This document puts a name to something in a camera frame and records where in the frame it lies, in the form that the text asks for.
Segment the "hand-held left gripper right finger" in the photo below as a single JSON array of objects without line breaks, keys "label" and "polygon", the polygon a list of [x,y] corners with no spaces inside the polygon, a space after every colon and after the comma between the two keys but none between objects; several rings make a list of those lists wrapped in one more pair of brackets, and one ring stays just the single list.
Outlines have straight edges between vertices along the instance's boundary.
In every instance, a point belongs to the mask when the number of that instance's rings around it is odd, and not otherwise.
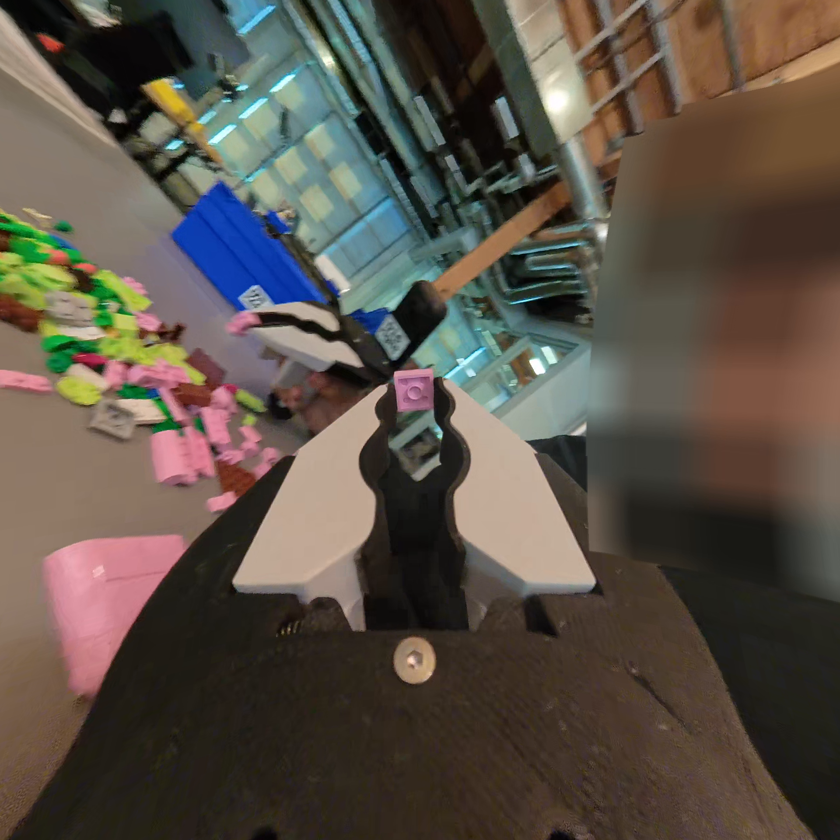
[{"label": "hand-held left gripper right finger", "polygon": [[503,598],[590,594],[595,575],[534,449],[455,383],[436,381],[465,473],[454,483],[470,627]]}]

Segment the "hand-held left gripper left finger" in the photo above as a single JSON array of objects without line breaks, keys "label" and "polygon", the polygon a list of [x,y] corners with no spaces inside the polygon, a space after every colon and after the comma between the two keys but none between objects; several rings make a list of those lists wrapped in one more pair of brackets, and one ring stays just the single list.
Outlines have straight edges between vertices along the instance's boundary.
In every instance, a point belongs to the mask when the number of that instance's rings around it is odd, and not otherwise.
[{"label": "hand-held left gripper left finger", "polygon": [[233,586],[248,594],[329,597],[354,631],[364,630],[357,560],[375,519],[375,494],[361,474],[364,445],[380,426],[375,413],[387,386],[303,445],[261,522]]}]

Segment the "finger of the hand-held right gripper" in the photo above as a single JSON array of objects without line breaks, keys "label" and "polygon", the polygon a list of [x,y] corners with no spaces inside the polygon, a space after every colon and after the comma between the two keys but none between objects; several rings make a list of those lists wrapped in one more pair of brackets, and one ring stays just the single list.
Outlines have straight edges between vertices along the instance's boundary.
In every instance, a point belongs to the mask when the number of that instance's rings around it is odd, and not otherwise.
[{"label": "finger of the hand-held right gripper", "polygon": [[358,353],[341,338],[324,338],[297,325],[255,326],[248,333],[268,349],[298,362],[315,372],[325,372],[336,364],[356,371],[364,369]]},{"label": "finger of the hand-held right gripper", "polygon": [[253,332],[261,337],[297,333],[339,337],[342,323],[331,308],[317,302],[298,301],[255,310]]}]

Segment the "mauve single-stud plate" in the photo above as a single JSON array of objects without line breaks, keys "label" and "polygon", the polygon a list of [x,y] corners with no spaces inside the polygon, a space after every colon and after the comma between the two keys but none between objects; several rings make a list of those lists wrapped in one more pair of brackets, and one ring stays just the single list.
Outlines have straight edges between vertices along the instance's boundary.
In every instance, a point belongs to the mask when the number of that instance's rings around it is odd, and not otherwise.
[{"label": "mauve single-stud plate", "polygon": [[416,413],[433,410],[434,381],[435,372],[432,368],[395,372],[393,384],[397,412]]}]

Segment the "person's right hand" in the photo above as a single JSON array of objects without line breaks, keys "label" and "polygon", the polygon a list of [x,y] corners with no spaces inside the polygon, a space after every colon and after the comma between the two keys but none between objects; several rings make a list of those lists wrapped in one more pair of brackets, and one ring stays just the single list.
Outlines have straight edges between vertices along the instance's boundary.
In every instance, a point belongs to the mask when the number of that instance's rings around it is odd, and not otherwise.
[{"label": "person's right hand", "polygon": [[298,385],[275,386],[266,404],[275,419],[292,422],[307,438],[314,438],[381,384],[312,372]]}]

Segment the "blue plastic bin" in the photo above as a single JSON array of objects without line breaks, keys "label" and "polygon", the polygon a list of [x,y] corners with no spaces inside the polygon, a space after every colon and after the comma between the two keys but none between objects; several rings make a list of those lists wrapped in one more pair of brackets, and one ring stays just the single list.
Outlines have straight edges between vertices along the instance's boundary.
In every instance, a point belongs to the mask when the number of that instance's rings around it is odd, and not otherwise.
[{"label": "blue plastic bin", "polygon": [[171,238],[236,310],[301,301],[338,305],[334,285],[293,252],[279,217],[258,215],[224,182],[198,199]]}]

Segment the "pile of colourful toy bricks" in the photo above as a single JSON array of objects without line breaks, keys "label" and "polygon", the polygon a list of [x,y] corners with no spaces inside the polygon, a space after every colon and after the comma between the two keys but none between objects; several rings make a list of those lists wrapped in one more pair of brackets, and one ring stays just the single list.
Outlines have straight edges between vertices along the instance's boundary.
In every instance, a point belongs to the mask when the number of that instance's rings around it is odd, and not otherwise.
[{"label": "pile of colourful toy bricks", "polygon": [[229,508],[285,457],[258,426],[268,406],[182,345],[143,284],[84,259],[66,222],[1,214],[2,324],[38,340],[45,372],[2,363],[2,393],[57,396],[93,434],[148,445],[158,485],[212,481],[206,509]]}]

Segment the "large pink panel piece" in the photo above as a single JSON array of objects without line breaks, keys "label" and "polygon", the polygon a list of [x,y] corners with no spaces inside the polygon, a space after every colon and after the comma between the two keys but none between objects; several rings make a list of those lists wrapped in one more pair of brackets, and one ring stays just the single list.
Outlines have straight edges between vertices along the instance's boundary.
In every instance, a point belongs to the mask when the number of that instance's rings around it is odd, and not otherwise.
[{"label": "large pink panel piece", "polygon": [[177,534],[90,539],[43,561],[69,690],[94,697],[131,626],[186,551]]}]

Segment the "person's black jacket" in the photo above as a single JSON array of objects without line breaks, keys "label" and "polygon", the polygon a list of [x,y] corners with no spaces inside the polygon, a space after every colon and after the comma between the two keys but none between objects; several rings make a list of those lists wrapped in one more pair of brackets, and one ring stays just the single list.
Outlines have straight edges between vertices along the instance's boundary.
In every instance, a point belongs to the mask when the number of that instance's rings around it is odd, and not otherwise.
[{"label": "person's black jacket", "polygon": [[591,553],[564,448],[528,444],[595,591],[437,635],[378,759],[399,838],[838,838],[838,604]]}]

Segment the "silver metal duct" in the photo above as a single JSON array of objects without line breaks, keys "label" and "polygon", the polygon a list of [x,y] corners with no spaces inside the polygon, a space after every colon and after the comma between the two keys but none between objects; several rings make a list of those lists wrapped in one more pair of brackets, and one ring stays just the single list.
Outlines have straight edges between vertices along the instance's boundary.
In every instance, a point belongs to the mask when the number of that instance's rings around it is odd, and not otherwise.
[{"label": "silver metal duct", "polygon": [[577,217],[584,220],[609,218],[611,210],[583,133],[578,132],[563,142],[555,152],[554,160]]}]

